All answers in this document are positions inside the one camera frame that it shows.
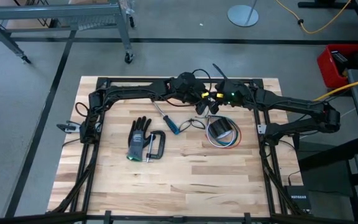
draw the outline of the metal cart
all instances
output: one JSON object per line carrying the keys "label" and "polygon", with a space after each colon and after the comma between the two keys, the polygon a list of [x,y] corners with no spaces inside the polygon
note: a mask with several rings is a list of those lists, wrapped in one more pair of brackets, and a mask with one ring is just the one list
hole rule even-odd
{"label": "metal cart", "polygon": [[[0,7],[0,41],[23,62],[31,63],[23,50],[11,38],[13,32],[108,28],[119,30],[126,51],[125,62],[132,62],[134,55],[127,27],[128,23],[131,27],[135,24],[133,18],[123,12],[118,0],[109,0],[106,4],[62,5],[50,5],[47,0],[14,0],[14,2],[17,6]],[[9,29],[5,27],[6,21],[17,19],[37,19],[41,28]]]}

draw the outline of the red toolbox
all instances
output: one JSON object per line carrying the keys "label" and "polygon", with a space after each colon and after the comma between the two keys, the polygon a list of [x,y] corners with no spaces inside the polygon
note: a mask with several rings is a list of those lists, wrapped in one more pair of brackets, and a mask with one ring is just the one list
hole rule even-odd
{"label": "red toolbox", "polygon": [[317,63],[323,75],[324,83],[328,88],[339,88],[347,85],[347,78],[339,74],[331,52],[337,50],[346,58],[358,52],[358,44],[332,44],[327,45],[324,52],[317,58]]}

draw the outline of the screwdriver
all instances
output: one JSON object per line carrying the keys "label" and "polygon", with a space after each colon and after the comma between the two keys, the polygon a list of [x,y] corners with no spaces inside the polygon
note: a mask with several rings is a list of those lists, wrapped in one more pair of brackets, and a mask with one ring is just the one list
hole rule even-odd
{"label": "screwdriver", "polygon": [[158,111],[161,113],[162,115],[162,119],[166,122],[166,124],[168,125],[169,129],[171,129],[171,131],[174,134],[179,134],[179,128],[175,125],[175,123],[168,117],[168,115],[165,115],[164,112],[162,112],[162,110],[158,107],[158,105],[152,100],[154,106],[158,109]]}

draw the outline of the blue screwdriver handle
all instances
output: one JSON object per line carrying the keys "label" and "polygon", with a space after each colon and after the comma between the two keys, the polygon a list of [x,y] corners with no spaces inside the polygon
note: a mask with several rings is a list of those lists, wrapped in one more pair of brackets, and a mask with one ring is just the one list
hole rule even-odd
{"label": "blue screwdriver handle", "polygon": [[175,125],[175,123],[168,117],[168,115],[165,115],[162,119],[164,119],[164,121],[166,122],[166,124],[168,125],[169,129],[171,129],[171,131],[174,134],[179,134],[179,128]]}

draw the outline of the yellow cable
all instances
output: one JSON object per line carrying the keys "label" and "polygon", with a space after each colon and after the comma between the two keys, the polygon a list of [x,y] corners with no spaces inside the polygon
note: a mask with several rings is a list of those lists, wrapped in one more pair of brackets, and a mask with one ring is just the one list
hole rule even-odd
{"label": "yellow cable", "polygon": [[[336,16],[333,17],[333,19],[331,19],[327,24],[325,24],[322,28],[316,30],[316,31],[313,31],[313,32],[310,32],[308,30],[306,30],[306,28],[303,26],[303,22],[301,22],[301,27],[302,29],[307,33],[307,34],[317,34],[318,32],[324,30],[325,28],[327,28],[327,26],[329,26],[331,23],[333,23],[337,18],[338,16],[340,16],[342,14],[342,12],[346,9],[346,7],[351,3],[352,0],[348,0],[348,2],[345,4],[345,6],[339,11],[338,14],[336,14]],[[291,14],[293,14],[296,19],[298,19],[298,21],[300,20],[299,16],[293,12],[291,9],[287,8],[286,6],[284,6],[279,0],[276,0],[277,3],[279,3],[279,5],[281,5],[284,9],[286,9],[288,12],[290,12]]]}
{"label": "yellow cable", "polygon": [[351,84],[348,84],[348,85],[346,85],[346,86],[342,86],[342,87],[340,87],[340,88],[337,88],[337,89],[335,89],[335,90],[333,90],[333,91],[330,91],[329,93],[326,93],[326,94],[324,94],[323,96],[320,96],[319,98],[315,99],[314,101],[322,100],[322,99],[324,99],[325,97],[327,97],[327,96],[329,96],[329,95],[332,95],[332,94],[334,94],[334,93],[336,93],[336,92],[338,92],[338,91],[344,90],[344,89],[346,89],[346,88],[350,88],[350,87],[355,86],[355,85],[358,85],[358,82],[351,83]]}

